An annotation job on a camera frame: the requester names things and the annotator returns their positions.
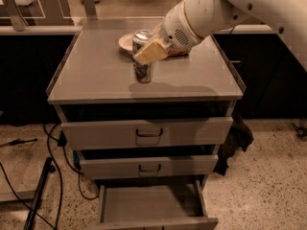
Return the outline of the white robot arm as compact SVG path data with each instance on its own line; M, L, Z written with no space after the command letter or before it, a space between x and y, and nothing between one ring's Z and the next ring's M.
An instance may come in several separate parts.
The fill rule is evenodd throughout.
M307 70L307 0L182 0L133 58L147 64L187 52L207 36L250 18L269 26Z

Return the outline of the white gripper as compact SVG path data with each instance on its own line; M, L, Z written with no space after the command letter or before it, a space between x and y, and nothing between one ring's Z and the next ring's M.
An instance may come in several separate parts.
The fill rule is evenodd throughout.
M165 15L160 27L160 35L169 43L177 52L186 52L191 50L203 41L202 37L196 35L185 13L185 2L182 1L173 7ZM149 64L168 56L165 42L156 38L144 47L142 47L133 58L140 64Z

